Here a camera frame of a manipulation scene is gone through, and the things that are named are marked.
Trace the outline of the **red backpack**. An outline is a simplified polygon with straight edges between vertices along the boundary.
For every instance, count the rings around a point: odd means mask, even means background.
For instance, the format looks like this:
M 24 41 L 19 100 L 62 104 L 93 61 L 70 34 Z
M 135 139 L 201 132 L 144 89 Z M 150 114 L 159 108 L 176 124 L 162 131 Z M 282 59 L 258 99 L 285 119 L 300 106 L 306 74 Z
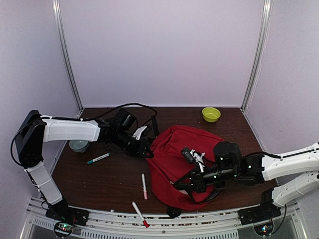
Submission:
M 213 149 L 223 141 L 223 138 L 203 129 L 173 125 L 160 133 L 152 142 L 151 150 L 154 156 L 147 159 L 151 189 L 153 194 L 167 206 L 166 213 L 170 218 L 180 216 L 182 211 L 197 211 L 204 208 L 221 194 L 223 187 L 211 185 L 207 186 L 203 193 L 192 191 L 197 203 L 193 203 L 183 194 L 183 190 L 175 189 L 173 183 L 196 168 L 186 161 L 181 150 L 188 147 L 198 153 L 205 152 L 205 164 L 212 166 L 215 163 Z

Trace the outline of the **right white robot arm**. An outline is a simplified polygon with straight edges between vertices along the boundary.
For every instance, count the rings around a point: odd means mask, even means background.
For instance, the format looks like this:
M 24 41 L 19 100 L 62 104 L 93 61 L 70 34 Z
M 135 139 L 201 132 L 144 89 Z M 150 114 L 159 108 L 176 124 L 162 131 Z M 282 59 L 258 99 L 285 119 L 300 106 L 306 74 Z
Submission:
M 254 186 L 276 178 L 298 176 L 290 182 L 275 187 L 263 194 L 261 205 L 256 208 L 259 219 L 267 219 L 276 208 L 303 196 L 319 187 L 319 144 L 279 155 L 255 152 L 242 156 L 239 146 L 227 141 L 216 144 L 213 149 L 215 165 L 204 166 L 196 151 L 187 147 L 182 156 L 195 164 L 196 168 L 174 183 L 174 187 L 191 194 L 203 193 L 209 185 L 220 184 L 234 179 L 239 184 Z

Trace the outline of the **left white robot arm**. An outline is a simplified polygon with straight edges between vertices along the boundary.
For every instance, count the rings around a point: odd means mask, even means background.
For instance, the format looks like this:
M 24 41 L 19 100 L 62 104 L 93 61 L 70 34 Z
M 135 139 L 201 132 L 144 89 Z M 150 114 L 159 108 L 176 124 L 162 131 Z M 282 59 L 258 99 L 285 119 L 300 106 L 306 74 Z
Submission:
M 51 141 L 87 141 L 111 143 L 131 157 L 150 158 L 153 152 L 143 134 L 147 125 L 128 133 L 136 117 L 120 108 L 114 117 L 102 119 L 69 119 L 41 115 L 31 110 L 11 141 L 18 158 L 14 162 L 23 167 L 43 195 L 50 211 L 61 221 L 73 216 L 62 193 L 56 186 L 43 162 L 42 146 Z

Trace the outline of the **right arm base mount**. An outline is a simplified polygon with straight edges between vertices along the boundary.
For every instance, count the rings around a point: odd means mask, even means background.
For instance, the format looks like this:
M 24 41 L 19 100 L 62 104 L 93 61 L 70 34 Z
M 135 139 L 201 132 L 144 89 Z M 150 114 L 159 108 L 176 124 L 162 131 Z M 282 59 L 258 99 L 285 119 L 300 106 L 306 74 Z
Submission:
M 261 206 L 241 209 L 238 215 L 242 225 L 252 224 L 254 232 L 261 236 L 269 236 L 274 231 L 273 212 Z

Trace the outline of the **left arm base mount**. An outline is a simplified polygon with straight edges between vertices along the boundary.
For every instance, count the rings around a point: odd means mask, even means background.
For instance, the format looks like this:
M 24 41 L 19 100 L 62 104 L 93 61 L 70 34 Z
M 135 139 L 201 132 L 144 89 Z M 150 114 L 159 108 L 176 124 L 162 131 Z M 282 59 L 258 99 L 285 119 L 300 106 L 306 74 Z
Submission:
M 87 210 L 69 208 L 69 216 L 60 217 L 51 209 L 47 209 L 45 216 L 56 220 L 53 226 L 54 233 L 65 238 L 70 236 L 79 226 L 86 226 L 89 212 Z

